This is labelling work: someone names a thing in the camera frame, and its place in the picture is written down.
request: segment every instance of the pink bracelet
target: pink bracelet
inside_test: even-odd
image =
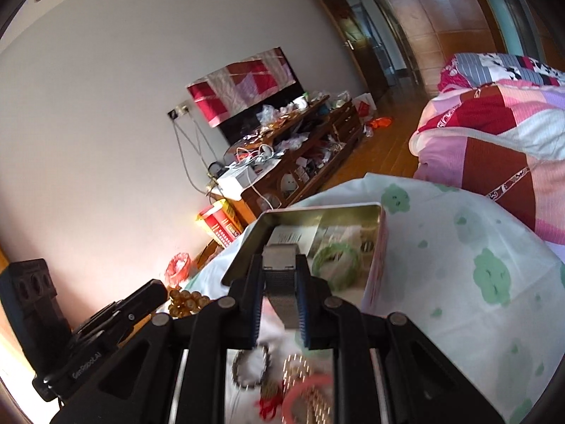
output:
[[[316,385],[331,385],[332,383],[333,378],[330,375],[311,375],[304,378],[304,381],[292,386],[284,396],[282,403],[281,411],[284,424],[296,424],[292,416],[292,405],[303,392]]]

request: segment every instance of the plaid bedding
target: plaid bedding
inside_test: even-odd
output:
[[[414,178],[485,195],[565,244],[565,87],[501,80],[440,94],[410,150]]]
[[[464,52],[451,57],[441,71],[437,89],[479,87],[499,80],[524,80],[540,86],[565,85],[565,73],[539,60],[499,53]]]

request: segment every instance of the wooden door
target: wooden door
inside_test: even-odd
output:
[[[363,31],[347,0],[320,0],[351,53],[355,66],[365,80],[373,100],[377,101],[389,88],[371,38]]]

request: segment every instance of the barcode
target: barcode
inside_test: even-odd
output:
[[[301,237],[298,233],[279,234],[276,243],[298,243]]]

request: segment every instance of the television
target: television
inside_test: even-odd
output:
[[[233,145],[259,126],[264,105],[281,108],[304,94],[281,48],[270,49],[189,84],[186,89],[211,127]]]

